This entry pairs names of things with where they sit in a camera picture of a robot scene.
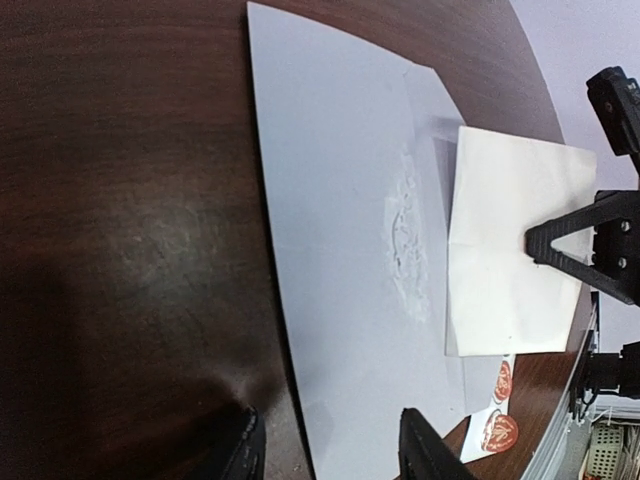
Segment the white envelope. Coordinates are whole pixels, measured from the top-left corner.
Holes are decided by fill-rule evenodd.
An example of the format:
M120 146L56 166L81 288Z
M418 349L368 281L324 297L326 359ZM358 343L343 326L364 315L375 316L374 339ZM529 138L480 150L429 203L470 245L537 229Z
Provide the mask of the white envelope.
M451 317L457 353L566 348L581 282L540 266L525 231L593 203L593 152L461 127L449 236ZM586 259L592 231L554 248Z

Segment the white paper sheet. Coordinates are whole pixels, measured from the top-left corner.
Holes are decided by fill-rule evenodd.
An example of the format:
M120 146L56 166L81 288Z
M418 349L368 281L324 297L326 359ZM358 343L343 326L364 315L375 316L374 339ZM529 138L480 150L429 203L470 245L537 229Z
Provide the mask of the white paper sheet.
M516 356L506 355L504 361L509 365L510 383L513 385L515 381L513 379L513 367L515 365ZM484 445L484 441L487 435L487 429L490 428L487 425L489 419L495 415L496 412L507 415L509 413L509 400L511 397L512 387L509 388L509 396L506 399L501 399L495 395L491 398L485 408L479 412L471 415L469 419L469 427L467 428L467 434L464 437L464 443L462 444L462 451L460 452L460 461L462 463L473 462L480 460L481 458L488 457L489 455L495 455L495 453L487 450Z
M486 406L500 365L444 356L445 200L462 120L433 70L273 8L250 3L248 13L278 282L316 475L388 480L402 409L419 408L445 435Z
M581 282L535 265L524 234L593 203L595 173L595 154L586 150L460 129L449 237L458 354L564 351ZM585 259L591 240L589 229L557 248Z

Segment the black mount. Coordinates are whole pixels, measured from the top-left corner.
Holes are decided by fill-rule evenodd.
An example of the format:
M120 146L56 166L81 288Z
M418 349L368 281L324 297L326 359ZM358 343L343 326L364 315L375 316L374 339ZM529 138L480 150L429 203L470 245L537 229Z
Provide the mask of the black mount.
M602 70L587 82L588 96L616 155L630 155L640 172L640 89L620 67ZM594 227L593 265L568 257L551 242ZM640 305L640 192L598 192L595 203L531 228L526 252L612 297Z
M600 331L600 294L591 292L591 302L596 317L595 332ZM624 345L620 353L597 353L597 344L590 331L576 371L569 385L569 410L575 417L584 417L585 393L591 391L592 399L597 395L618 395L640 399L640 342Z

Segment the red sticker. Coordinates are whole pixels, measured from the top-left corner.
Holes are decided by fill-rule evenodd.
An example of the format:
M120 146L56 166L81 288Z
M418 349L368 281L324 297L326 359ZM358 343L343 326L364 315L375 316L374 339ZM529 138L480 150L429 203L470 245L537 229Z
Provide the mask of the red sticker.
M493 391L493 398L496 403L500 404L509 398L512 385L511 367L509 366L509 362L503 361L502 365L500 365L500 375L496 382L496 388Z
M496 410L484 427L482 449L491 453L509 450L518 440L518 424L509 415Z

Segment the dark wood surface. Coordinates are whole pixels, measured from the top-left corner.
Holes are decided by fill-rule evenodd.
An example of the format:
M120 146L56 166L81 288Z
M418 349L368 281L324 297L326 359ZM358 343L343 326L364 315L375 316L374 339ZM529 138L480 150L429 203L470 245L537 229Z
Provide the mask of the dark wood surface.
M434 66L470 125L562 140L507 0L269 3ZM267 478L309 478L245 12L239 0L1 2L1 478L181 478L199 453L180 446L234 402L268 414ZM509 470L474 466L483 478L528 462L562 358L518 360L531 380L514 415L532 437Z

